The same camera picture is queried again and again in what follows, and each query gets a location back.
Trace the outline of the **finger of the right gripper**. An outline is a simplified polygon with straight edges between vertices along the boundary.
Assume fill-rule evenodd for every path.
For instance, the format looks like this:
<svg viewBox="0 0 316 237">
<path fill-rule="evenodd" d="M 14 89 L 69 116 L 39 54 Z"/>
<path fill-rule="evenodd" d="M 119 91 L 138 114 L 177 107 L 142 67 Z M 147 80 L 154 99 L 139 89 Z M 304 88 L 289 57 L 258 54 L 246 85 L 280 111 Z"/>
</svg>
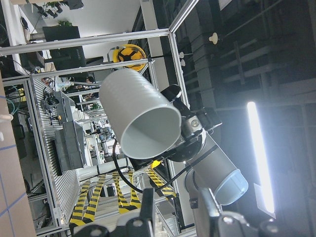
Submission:
<svg viewBox="0 0 316 237">
<path fill-rule="evenodd" d="M 161 94 L 169 101 L 173 102 L 181 97 L 182 90 L 177 84 L 172 84 L 161 91 Z"/>
</svg>

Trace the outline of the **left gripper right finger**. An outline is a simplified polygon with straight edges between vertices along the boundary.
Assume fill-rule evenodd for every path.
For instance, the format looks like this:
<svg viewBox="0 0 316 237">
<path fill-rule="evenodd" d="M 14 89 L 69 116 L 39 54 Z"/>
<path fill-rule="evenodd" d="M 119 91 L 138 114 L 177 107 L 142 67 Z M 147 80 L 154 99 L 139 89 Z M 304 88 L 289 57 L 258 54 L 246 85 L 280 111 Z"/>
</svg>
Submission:
<svg viewBox="0 0 316 237">
<path fill-rule="evenodd" d="M 198 191 L 198 235 L 200 237 L 290 237 L 291 229 L 267 220 L 252 227 L 239 213 L 222 211 L 210 189 Z"/>
</svg>

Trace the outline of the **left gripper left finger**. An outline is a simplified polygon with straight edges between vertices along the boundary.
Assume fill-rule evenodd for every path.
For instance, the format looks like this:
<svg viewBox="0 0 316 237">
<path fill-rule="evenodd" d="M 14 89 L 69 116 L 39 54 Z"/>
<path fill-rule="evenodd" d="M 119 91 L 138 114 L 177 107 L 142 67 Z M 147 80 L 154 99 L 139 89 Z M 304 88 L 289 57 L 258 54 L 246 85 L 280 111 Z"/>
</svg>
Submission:
<svg viewBox="0 0 316 237">
<path fill-rule="evenodd" d="M 123 214 L 113 231 L 102 225 L 88 225 L 79 230 L 76 237 L 153 237 L 155 235 L 154 189 L 143 191 L 139 211 Z"/>
</svg>

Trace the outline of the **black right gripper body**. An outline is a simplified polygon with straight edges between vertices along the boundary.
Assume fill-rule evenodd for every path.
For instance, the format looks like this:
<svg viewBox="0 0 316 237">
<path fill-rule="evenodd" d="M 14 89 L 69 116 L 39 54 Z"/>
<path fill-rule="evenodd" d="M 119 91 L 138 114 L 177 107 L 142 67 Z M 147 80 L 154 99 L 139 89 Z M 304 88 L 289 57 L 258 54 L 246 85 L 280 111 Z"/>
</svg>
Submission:
<svg viewBox="0 0 316 237">
<path fill-rule="evenodd" d="M 179 110 L 182 117 L 181 135 L 179 139 L 169 150 L 154 158 L 145 160 L 130 158 L 129 160 L 135 170 L 144 168 L 155 160 L 161 161 L 169 159 L 171 161 L 181 162 L 192 159 L 201 150 L 202 143 L 204 142 L 202 132 L 204 130 L 212 131 L 222 124 L 222 121 L 212 107 L 190 111 L 180 99 L 175 99 L 173 105 Z"/>
</svg>

